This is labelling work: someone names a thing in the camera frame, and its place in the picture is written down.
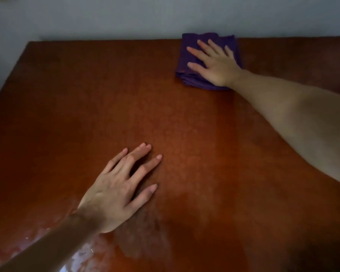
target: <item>hand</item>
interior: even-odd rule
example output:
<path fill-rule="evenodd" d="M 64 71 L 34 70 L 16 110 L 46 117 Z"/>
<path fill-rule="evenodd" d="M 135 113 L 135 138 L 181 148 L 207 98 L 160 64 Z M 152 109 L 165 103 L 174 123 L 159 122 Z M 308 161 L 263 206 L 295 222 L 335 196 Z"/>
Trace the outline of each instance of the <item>hand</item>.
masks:
<path fill-rule="evenodd" d="M 231 87 L 234 81 L 240 77 L 243 70 L 237 65 L 233 52 L 228 46 L 225 47 L 224 52 L 221 47 L 210 39 L 208 40 L 208 43 L 209 45 L 198 40 L 198 45 L 205 53 L 191 47 L 186 48 L 188 52 L 203 61 L 207 68 L 203 68 L 201 65 L 191 62 L 188 63 L 188 67 L 193 71 L 198 72 L 215 86 Z"/>
<path fill-rule="evenodd" d="M 157 184 L 150 185 L 133 201 L 130 201 L 141 179 L 162 159 L 162 155 L 158 155 L 141 165 L 130 177 L 132 166 L 150 150 L 151 145 L 146 146 L 145 143 L 128 155 L 126 155 L 127 148 L 124 149 L 109 161 L 95 183 L 83 196 L 77 213 L 86 219 L 95 221 L 100 233 L 107 233 L 117 228 L 144 205 L 156 191 Z"/>

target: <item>folded cloth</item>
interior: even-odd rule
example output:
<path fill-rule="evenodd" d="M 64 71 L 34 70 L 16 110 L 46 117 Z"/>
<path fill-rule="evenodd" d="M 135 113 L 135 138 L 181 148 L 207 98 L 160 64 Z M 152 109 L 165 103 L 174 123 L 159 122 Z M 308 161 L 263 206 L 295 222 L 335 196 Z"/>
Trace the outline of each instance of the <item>folded cloth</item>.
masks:
<path fill-rule="evenodd" d="M 222 49 L 224 49 L 225 46 L 228 46 L 233 51 L 234 59 L 236 60 L 237 64 L 242 67 L 236 37 L 234 35 L 219 37 L 218 34 L 210 32 L 204 34 L 184 33 L 182 38 L 183 40 L 181 43 L 179 64 L 175 72 L 176 77 L 179 77 L 185 85 L 190 85 L 206 90 L 228 90 L 229 88 L 227 87 L 218 87 L 213 85 L 212 83 L 201 77 L 200 74 L 191 70 L 187 66 L 188 62 L 193 62 L 200 64 L 204 68 L 206 68 L 204 62 L 196 58 L 193 54 L 189 53 L 186 50 L 186 47 L 192 47 L 194 49 L 201 50 L 200 46 L 197 43 L 198 39 L 206 44 L 208 43 L 208 40 L 211 39 Z"/>

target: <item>gray wall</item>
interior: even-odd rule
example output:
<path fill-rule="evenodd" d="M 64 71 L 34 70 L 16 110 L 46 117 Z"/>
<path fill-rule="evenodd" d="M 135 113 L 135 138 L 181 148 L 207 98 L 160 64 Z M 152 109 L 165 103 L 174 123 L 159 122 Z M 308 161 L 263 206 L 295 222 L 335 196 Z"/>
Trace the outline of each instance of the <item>gray wall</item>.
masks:
<path fill-rule="evenodd" d="M 340 35 L 340 0 L 0 1 L 0 88 L 32 40 Z"/>

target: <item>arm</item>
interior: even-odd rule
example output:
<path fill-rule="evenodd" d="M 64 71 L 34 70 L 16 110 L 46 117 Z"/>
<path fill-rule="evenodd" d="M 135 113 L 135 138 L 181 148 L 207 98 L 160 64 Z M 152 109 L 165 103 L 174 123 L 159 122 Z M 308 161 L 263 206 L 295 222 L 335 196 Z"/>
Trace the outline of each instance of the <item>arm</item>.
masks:
<path fill-rule="evenodd" d="M 188 66 L 217 86 L 243 96 L 308 163 L 340 181 L 340 95 L 242 70 L 228 47 L 199 41 L 188 51 L 207 68 Z"/>
<path fill-rule="evenodd" d="M 124 149 L 110 160 L 82 198 L 76 213 L 1 266 L 0 272 L 59 271 L 89 238 L 110 232 L 129 219 L 157 188 L 157 184 L 150 185 L 130 201 L 141 179 L 161 161 L 162 155 L 158 155 L 129 177 L 134 163 L 150 150 L 151 145 L 143 143 L 128 155 Z"/>

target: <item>table surface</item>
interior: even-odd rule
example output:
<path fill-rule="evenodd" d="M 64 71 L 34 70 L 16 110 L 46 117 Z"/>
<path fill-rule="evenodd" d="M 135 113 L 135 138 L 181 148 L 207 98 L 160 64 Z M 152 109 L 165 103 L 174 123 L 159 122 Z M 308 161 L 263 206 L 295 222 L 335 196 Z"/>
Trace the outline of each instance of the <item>table surface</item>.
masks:
<path fill-rule="evenodd" d="M 0 263 L 153 144 L 154 197 L 62 271 L 340 270 L 340 183 L 232 91 L 184 86 L 180 40 L 30 42 L 0 92 Z M 339 38 L 239 39 L 245 68 L 340 93 Z"/>

